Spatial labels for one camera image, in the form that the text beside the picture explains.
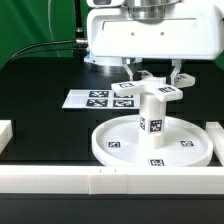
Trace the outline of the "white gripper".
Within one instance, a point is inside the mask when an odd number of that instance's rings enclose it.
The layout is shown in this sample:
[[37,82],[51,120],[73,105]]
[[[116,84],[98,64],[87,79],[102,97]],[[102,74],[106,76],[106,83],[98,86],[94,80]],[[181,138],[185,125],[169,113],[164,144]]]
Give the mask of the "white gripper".
[[175,86],[181,59],[213,60],[224,51],[224,1],[90,1],[87,38],[99,57],[121,57],[131,81],[141,74],[129,58],[173,59],[166,83]]

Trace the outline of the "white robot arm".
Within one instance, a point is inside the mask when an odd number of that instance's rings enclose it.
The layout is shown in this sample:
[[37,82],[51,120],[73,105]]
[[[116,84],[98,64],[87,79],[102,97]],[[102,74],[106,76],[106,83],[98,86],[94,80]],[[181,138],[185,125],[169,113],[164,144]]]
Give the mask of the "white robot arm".
[[170,59],[176,83],[181,62],[213,60],[224,52],[224,0],[86,0],[87,61],[127,65]]

